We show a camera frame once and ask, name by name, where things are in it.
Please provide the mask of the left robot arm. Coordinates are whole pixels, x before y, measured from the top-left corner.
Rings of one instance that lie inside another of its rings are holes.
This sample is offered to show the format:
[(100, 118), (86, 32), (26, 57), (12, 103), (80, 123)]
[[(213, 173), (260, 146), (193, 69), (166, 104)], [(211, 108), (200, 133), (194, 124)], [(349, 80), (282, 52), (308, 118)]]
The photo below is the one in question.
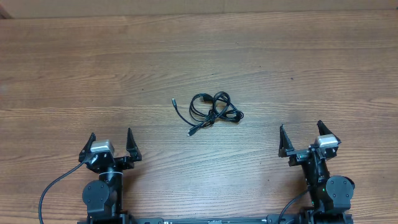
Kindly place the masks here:
[(142, 160), (132, 130), (127, 130), (127, 156), (115, 157), (109, 139), (97, 141), (94, 133), (79, 153), (78, 161), (98, 179), (89, 182), (82, 191), (86, 205), (86, 223), (135, 223), (134, 217), (123, 209), (123, 172), (133, 169)]

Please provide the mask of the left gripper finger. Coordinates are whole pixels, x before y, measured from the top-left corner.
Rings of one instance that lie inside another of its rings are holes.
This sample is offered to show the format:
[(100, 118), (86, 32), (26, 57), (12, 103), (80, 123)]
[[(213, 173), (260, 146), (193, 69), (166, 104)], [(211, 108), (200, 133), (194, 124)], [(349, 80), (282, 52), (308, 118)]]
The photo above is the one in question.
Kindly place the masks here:
[(85, 161), (87, 155), (91, 153), (91, 145), (94, 141), (96, 141), (96, 135), (95, 135), (95, 133), (91, 133), (87, 143), (85, 144), (85, 146), (79, 153), (78, 162)]
[(132, 129), (127, 129), (126, 150), (134, 162), (142, 160), (142, 154), (134, 140)]

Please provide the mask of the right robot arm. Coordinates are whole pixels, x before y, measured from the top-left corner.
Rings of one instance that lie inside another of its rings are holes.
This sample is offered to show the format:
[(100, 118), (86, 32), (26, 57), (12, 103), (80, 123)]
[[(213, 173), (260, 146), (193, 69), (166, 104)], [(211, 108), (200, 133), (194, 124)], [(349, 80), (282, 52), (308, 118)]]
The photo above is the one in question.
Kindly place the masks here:
[[(305, 149), (296, 150), (284, 126), (280, 126), (279, 157), (289, 158), (289, 166), (301, 166), (307, 189), (293, 198), (279, 213), (278, 223), (353, 223), (346, 211), (351, 208), (354, 182), (342, 175), (330, 175), (326, 162), (336, 156), (341, 140), (319, 120), (320, 135)], [(312, 205), (302, 208), (296, 215), (286, 215), (287, 209), (310, 195)]]

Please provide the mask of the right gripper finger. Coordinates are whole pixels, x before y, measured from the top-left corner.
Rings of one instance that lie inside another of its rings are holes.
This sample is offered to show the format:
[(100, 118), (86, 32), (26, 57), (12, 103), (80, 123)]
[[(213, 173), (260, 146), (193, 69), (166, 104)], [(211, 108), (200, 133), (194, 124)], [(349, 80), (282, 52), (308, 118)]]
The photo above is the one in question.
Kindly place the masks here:
[(284, 125), (281, 124), (279, 129), (280, 143), (279, 143), (279, 157), (287, 157), (291, 151), (294, 151), (294, 147), (284, 129)]
[(336, 140), (338, 141), (338, 144), (341, 143), (341, 140), (339, 139), (339, 137), (337, 137), (335, 134), (333, 134), (333, 133), (327, 128), (327, 126), (324, 124), (324, 122), (323, 122), (322, 120), (318, 120), (318, 122), (317, 122), (317, 127), (318, 127), (318, 130), (319, 130), (319, 133), (320, 133), (321, 136), (328, 135), (328, 134), (332, 134), (332, 135), (334, 135), (334, 137), (335, 137)]

